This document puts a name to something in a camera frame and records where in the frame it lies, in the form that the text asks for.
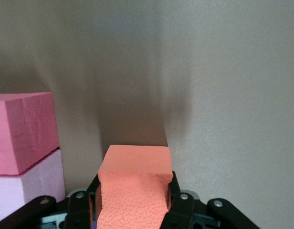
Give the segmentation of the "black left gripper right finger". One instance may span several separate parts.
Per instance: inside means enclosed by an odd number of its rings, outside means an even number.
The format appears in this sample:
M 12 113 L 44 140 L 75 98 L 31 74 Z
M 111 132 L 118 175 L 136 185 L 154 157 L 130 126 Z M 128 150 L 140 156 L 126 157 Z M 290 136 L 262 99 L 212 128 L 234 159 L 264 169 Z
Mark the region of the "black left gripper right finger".
M 194 210 L 194 198 L 182 192 L 175 171 L 169 184 L 170 207 L 162 221 L 163 229 L 189 229 Z

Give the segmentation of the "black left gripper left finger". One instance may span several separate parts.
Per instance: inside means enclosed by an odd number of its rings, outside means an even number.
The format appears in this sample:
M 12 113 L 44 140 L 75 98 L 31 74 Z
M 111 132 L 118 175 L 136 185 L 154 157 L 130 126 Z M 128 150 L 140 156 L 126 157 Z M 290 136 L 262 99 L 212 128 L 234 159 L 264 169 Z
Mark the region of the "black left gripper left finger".
M 101 182 L 95 176 L 85 191 L 74 192 L 68 202 L 68 229 L 97 229 L 101 213 Z

